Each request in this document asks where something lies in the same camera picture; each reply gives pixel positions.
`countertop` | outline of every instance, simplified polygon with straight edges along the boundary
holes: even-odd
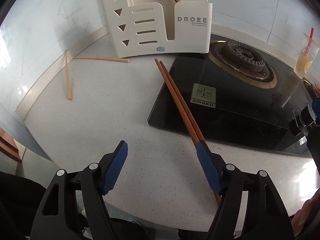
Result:
[[[111,55],[111,48],[106,35],[80,55]],[[25,124],[67,172],[98,162],[125,140],[128,157],[105,201],[157,224],[207,231],[217,204],[191,138],[147,123],[163,84],[155,57],[170,68],[175,55],[133,57],[130,63],[73,59],[69,63],[73,100],[67,100],[62,69],[36,100]],[[242,171],[266,170],[289,215],[316,190],[316,166],[311,158],[210,141],[208,146]],[[244,221],[246,193],[243,196],[236,230]]]

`red straw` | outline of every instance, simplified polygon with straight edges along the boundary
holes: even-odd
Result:
[[[314,32],[314,28],[311,28],[311,33],[310,33],[310,39],[309,39],[309,43],[308,43],[308,46],[307,46],[307,49],[306,49],[306,53],[305,53],[305,56],[308,54],[309,52],[309,49],[310,49],[310,46],[311,46],[311,40],[312,40],[312,37],[313,37],[313,32]]]

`tiled wall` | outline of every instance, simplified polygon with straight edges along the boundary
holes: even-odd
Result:
[[[320,18],[305,0],[209,2],[214,24],[255,36],[295,59],[303,33],[311,27],[320,43]],[[65,49],[105,25],[101,0],[17,0],[0,28],[10,58],[0,67],[0,103],[14,115],[30,87]],[[320,80],[320,56],[311,73]]]

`burner cap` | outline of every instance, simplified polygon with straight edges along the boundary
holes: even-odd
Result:
[[[266,63],[259,52],[238,41],[228,41],[222,52],[239,66],[250,68],[253,72],[262,72]]]

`gray oval button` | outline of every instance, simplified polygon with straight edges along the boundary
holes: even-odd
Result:
[[[164,51],[164,47],[158,47],[157,51],[163,52]]]

